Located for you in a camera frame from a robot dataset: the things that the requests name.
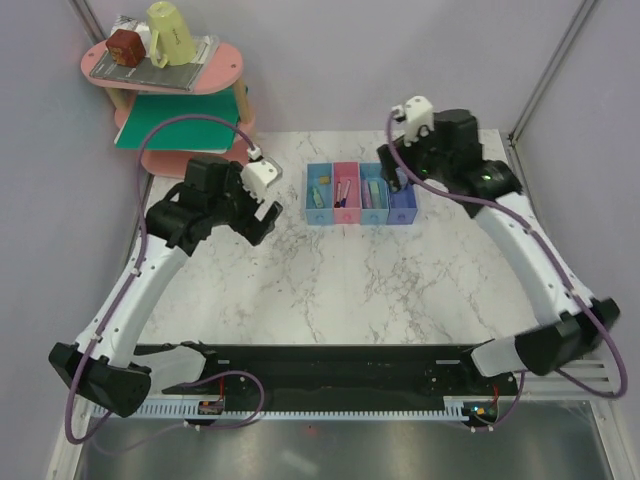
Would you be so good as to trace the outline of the green highlighter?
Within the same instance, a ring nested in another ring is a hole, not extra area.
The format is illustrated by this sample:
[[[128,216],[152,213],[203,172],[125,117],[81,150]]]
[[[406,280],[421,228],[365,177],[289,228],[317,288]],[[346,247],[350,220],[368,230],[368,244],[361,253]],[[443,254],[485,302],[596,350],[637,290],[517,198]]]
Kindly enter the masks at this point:
[[[371,180],[369,182],[369,187],[370,187],[370,192],[372,197],[373,208],[377,210],[382,209],[383,202],[382,202],[382,196],[381,196],[381,191],[380,191],[378,182],[375,180]]]
[[[324,202],[322,199],[322,196],[320,194],[320,191],[318,190],[317,187],[313,187],[312,188],[312,198],[314,201],[314,205],[317,209],[323,209],[324,208]]]

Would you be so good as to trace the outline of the light blue drawer bin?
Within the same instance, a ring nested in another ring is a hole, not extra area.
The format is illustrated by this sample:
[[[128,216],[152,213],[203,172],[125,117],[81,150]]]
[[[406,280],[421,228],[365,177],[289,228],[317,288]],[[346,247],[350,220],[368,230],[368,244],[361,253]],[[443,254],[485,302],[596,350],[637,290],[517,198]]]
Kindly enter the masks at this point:
[[[389,216],[389,199],[386,182],[378,163],[360,163],[360,196],[362,201],[362,225],[385,225]]]

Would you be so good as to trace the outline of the pink highlighter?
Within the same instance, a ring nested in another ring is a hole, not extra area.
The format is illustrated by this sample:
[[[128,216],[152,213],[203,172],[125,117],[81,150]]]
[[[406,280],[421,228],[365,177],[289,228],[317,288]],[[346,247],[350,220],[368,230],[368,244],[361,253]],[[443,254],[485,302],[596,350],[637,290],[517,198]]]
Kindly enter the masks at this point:
[[[371,209],[373,207],[372,197],[370,192],[369,183],[366,180],[362,181],[362,202],[364,209]]]

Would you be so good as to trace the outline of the pink drawer bin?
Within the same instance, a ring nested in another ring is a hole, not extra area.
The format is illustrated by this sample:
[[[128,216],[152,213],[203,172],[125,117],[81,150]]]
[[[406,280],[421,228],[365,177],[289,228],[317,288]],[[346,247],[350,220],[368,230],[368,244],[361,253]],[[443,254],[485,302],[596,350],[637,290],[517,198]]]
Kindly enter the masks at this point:
[[[362,214],[360,168],[357,162],[333,164],[334,222],[359,224]]]

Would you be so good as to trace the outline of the blue cap marker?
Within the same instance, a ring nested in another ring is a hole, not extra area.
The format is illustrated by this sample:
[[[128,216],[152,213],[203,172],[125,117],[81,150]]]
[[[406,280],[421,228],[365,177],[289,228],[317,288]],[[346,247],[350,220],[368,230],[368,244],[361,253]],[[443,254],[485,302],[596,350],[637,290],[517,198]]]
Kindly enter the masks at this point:
[[[337,182],[335,186],[334,209],[340,208],[342,202],[342,184]]]

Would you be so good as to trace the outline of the black cap marker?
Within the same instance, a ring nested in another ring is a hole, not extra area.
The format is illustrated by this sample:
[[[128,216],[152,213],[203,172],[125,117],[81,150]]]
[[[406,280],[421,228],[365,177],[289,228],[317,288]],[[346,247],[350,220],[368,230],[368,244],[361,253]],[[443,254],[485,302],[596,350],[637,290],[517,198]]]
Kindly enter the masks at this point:
[[[347,199],[348,199],[350,187],[351,187],[351,179],[348,179],[347,182],[344,185],[344,189],[343,189],[343,192],[342,192],[342,197],[341,197],[340,203],[339,203],[339,206],[341,208],[346,207],[346,202],[347,202]]]

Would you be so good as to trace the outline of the purple drawer bin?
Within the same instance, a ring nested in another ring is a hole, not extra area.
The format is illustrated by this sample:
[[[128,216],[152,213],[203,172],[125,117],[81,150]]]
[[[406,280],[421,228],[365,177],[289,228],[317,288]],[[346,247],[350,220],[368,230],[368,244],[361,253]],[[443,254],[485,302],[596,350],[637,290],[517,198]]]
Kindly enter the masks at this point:
[[[410,181],[405,190],[389,193],[388,225],[411,225],[414,223],[417,211],[416,195]]]

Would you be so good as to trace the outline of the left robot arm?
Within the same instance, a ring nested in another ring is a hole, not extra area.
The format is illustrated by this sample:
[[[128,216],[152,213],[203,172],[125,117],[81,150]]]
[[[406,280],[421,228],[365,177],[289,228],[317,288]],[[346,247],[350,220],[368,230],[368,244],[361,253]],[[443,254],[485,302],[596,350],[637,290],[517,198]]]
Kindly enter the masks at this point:
[[[264,158],[247,165],[221,157],[188,162],[183,181],[147,210],[137,255],[91,323],[74,342],[51,350],[49,362],[72,394],[126,418],[167,388],[216,388],[220,371],[196,343],[150,354],[137,354],[136,346],[167,286],[213,228],[228,226],[253,246],[274,229],[279,203],[263,218],[256,213],[280,176],[280,167]]]

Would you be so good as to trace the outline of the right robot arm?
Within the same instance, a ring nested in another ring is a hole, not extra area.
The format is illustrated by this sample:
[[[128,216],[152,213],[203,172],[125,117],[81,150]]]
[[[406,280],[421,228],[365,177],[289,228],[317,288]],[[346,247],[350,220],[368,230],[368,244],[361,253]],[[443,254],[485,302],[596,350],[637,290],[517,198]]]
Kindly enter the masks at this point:
[[[547,375],[610,345],[620,311],[610,298],[596,299],[577,279],[541,228],[523,187],[509,166],[484,157],[476,118],[470,111],[435,112],[423,97],[391,110],[387,119],[404,126],[378,150],[383,177],[394,191],[404,173],[409,182],[461,205],[493,240],[514,271],[534,312],[537,327],[474,347],[458,368],[458,381],[477,394],[494,376],[528,370]]]

